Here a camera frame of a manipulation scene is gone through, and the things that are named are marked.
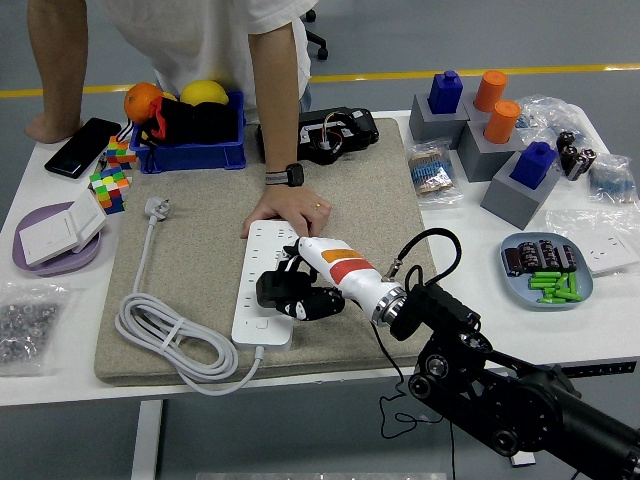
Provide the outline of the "robot right hand white shell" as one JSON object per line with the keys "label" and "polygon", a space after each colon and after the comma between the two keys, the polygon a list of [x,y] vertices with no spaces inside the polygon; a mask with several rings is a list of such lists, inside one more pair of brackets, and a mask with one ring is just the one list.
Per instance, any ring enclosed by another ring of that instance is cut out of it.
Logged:
{"label": "robot right hand white shell", "polygon": [[346,242],[300,237],[285,245],[280,260],[301,259],[341,295],[354,301],[372,324],[391,326],[404,304],[406,292],[393,278],[383,276]]}

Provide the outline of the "person's right hand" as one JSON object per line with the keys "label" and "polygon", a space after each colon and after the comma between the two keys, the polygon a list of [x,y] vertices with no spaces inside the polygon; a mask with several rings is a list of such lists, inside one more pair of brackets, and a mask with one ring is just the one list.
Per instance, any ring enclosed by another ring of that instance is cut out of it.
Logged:
{"label": "person's right hand", "polygon": [[36,142],[53,144],[71,137],[82,126],[83,120],[81,118],[62,121],[49,118],[44,113],[40,113],[25,126],[24,133]]}

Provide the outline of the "person's left hand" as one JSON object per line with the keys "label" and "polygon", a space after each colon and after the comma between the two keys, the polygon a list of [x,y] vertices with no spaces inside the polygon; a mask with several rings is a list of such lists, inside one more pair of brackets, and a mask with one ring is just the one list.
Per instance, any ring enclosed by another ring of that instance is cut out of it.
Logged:
{"label": "person's left hand", "polygon": [[281,218],[301,237],[319,236],[328,224],[332,205],[307,186],[265,186],[251,214],[244,220],[241,233],[247,239],[257,220]]}

